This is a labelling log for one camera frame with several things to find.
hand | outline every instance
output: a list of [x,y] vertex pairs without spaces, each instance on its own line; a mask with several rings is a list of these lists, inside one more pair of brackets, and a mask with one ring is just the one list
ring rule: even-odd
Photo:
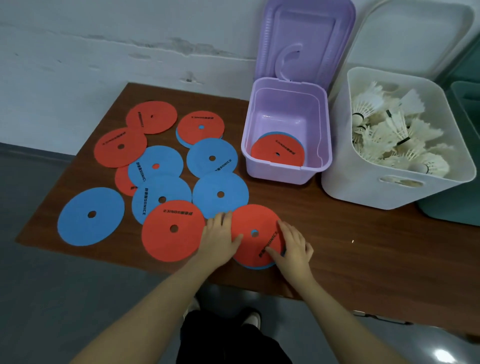
[[237,252],[243,234],[232,242],[232,212],[218,213],[215,218],[209,218],[204,227],[197,256],[212,270],[224,265]]
[[305,242],[305,238],[300,232],[286,222],[278,221],[285,239],[287,251],[285,256],[281,256],[277,251],[270,247],[265,250],[275,260],[278,269],[282,272],[285,279],[299,291],[305,284],[315,281],[310,270],[308,262],[313,255],[313,248],[310,243]]

purple lid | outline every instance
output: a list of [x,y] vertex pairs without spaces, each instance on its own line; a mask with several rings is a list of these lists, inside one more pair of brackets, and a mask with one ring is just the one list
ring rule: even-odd
[[350,0],[269,0],[255,79],[309,82],[327,90],[354,23]]

black pants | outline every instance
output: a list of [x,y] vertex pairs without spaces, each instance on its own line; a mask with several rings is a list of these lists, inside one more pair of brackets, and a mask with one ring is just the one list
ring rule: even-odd
[[180,330],[177,364],[291,364],[278,342],[254,325],[224,320],[208,311],[190,312]]

white sneaker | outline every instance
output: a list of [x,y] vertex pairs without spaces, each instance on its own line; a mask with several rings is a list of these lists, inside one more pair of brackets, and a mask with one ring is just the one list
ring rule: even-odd
[[247,317],[247,319],[243,322],[243,325],[250,324],[254,325],[257,329],[260,330],[260,323],[261,323],[261,318],[258,312],[252,312],[250,316]]
[[196,299],[196,297],[193,297],[192,301],[190,302],[190,304],[188,305],[187,309],[185,310],[185,312],[183,314],[183,319],[185,320],[185,317],[187,317],[187,315],[190,312],[199,311],[199,310],[200,310],[200,304],[198,303],[198,300]]

lid handle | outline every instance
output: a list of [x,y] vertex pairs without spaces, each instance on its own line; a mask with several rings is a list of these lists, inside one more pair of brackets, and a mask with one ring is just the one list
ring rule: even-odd
[[285,64],[285,61],[287,59],[292,59],[292,57],[288,57],[289,55],[291,55],[292,53],[300,53],[302,48],[303,48],[303,45],[300,43],[297,43],[297,44],[291,44],[282,49],[282,51],[276,58],[276,62],[275,62],[275,75],[277,78],[291,81],[289,78],[285,77],[285,75],[282,73],[283,65]]

